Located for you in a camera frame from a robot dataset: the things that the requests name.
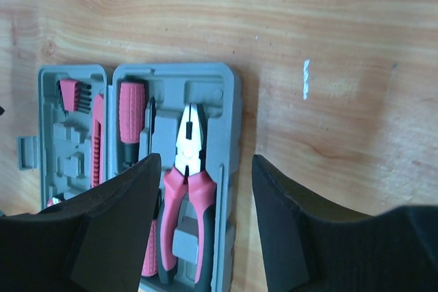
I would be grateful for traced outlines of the red black tape roll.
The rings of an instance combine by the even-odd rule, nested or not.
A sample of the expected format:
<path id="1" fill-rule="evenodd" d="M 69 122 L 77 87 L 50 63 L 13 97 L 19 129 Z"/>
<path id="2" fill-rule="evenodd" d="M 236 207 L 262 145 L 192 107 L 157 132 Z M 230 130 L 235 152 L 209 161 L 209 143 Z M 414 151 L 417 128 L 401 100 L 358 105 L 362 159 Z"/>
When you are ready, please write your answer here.
<path id="1" fill-rule="evenodd" d="M 53 205 L 61 203 L 63 200 L 58 197 L 52 197 L 47 201 L 47 207 L 51 207 Z"/>

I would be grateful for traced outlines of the pink hex key set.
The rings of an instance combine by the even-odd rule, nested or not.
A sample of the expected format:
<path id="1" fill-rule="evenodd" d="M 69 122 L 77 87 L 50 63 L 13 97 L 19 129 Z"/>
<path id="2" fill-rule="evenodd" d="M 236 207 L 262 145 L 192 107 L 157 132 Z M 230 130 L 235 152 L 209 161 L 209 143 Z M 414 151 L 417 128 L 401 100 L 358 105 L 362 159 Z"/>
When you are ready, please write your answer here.
<path id="1" fill-rule="evenodd" d="M 60 79 L 57 82 L 64 115 L 70 112 L 89 114 L 91 111 L 91 85 L 75 79 Z"/>

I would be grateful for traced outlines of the pink black utility knife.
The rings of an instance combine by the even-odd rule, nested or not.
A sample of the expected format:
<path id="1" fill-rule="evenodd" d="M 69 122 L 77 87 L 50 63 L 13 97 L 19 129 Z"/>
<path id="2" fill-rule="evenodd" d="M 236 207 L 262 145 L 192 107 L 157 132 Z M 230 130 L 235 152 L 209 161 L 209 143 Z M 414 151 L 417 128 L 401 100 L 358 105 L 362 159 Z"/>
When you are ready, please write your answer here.
<path id="1" fill-rule="evenodd" d="M 102 183 L 102 154 L 103 154 L 103 119 L 104 98 L 97 94 L 92 107 L 91 135 L 91 175 L 90 186 L 94 188 Z"/>

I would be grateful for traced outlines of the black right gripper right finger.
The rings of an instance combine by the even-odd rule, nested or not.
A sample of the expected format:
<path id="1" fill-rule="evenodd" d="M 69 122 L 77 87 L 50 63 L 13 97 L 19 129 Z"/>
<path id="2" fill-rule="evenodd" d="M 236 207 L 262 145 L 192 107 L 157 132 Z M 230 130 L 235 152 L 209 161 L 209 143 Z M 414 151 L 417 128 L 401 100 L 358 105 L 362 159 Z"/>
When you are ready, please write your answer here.
<path id="1" fill-rule="evenodd" d="M 353 211 L 261 155 L 252 184 L 269 291 L 437 290 L 437 207 Z"/>

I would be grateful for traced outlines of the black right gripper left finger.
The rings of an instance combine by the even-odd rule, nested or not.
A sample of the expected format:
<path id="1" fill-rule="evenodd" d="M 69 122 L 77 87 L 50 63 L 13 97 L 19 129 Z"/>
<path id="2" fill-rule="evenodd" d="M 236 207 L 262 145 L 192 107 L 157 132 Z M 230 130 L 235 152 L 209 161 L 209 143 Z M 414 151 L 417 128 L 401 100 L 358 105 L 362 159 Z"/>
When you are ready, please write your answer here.
<path id="1" fill-rule="evenodd" d="M 137 291 L 161 159 L 37 214 L 1 218 L 2 291 Z"/>

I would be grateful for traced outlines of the pink black screwdriver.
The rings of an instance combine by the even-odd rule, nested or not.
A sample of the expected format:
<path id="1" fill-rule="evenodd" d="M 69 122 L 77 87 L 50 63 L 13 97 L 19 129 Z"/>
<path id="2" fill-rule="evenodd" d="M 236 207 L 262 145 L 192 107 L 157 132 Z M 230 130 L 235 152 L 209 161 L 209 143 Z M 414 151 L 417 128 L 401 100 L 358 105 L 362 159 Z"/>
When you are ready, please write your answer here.
<path id="1" fill-rule="evenodd" d="M 144 129 L 146 88 L 141 81 L 123 81 L 120 84 L 118 121 L 123 145 L 123 167 L 130 168 L 138 161 L 140 133 Z"/>
<path id="2" fill-rule="evenodd" d="M 153 146 L 153 134 L 155 132 L 155 98 L 152 96 L 148 102 L 146 107 L 148 109 L 148 128 L 149 128 L 149 136 L 148 136 L 148 146 L 147 146 L 147 154 L 152 153 Z M 152 277 L 158 272 L 157 266 L 157 218 L 159 214 L 159 207 L 161 202 L 161 191 L 158 189 L 157 198 L 155 202 L 155 208 L 153 212 L 153 219 L 151 222 L 151 229 L 149 233 L 148 243 L 146 247 L 146 253 L 144 257 L 144 262 L 142 266 L 142 276 L 144 277 Z"/>

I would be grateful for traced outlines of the grey plastic tool case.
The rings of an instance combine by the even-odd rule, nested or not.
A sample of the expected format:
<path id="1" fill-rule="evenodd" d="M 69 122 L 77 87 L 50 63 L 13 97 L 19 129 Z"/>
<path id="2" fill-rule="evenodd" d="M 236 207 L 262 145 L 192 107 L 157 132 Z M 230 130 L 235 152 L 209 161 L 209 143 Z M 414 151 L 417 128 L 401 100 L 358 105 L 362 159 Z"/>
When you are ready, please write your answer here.
<path id="1" fill-rule="evenodd" d="M 91 85 L 89 114 L 64 115 L 60 79 Z M 39 134 L 18 138 L 18 166 L 39 169 L 43 209 L 52 197 L 65 201 L 92 189 L 92 107 L 102 94 L 102 183 L 128 170 L 123 167 L 118 99 L 120 84 L 134 80 L 145 84 L 146 107 L 155 98 L 150 155 L 161 159 L 158 272 L 152 277 L 141 272 L 139 287 L 228 291 L 235 239 L 229 184 L 239 162 L 242 100 L 240 80 L 227 65 L 123 64 L 111 74 L 98 64 L 43 66 L 38 74 Z M 136 163 L 149 156 L 147 115 L 146 108 Z"/>

